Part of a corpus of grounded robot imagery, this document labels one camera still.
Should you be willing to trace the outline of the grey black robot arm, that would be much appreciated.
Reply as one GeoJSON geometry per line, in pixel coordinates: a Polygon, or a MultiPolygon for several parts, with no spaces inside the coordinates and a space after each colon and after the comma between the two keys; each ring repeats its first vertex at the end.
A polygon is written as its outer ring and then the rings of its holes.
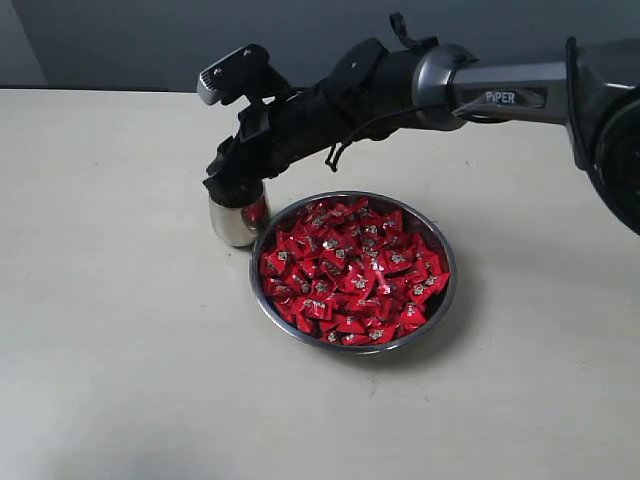
{"type": "Polygon", "coordinates": [[[560,52],[500,63],[435,38],[397,52],[369,39],[306,88],[289,85],[253,44],[202,71],[197,91],[209,105],[249,102],[204,179],[210,198],[224,207],[250,205],[265,179],[321,150],[335,168],[352,143],[400,129],[448,132],[467,123],[523,121],[564,126],[577,168],[618,220],[639,227],[635,39],[569,39],[560,52]]]}

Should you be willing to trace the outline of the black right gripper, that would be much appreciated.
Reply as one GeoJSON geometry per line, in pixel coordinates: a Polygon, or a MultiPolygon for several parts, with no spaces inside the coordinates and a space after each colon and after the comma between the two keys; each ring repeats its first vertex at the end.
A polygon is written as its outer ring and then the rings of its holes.
{"type": "Polygon", "coordinates": [[[347,140],[381,140],[395,127],[395,90],[373,75],[332,74],[295,91],[279,75],[259,74],[245,94],[239,130],[219,145],[214,175],[203,181],[211,200],[257,200],[260,180],[347,140]]]}

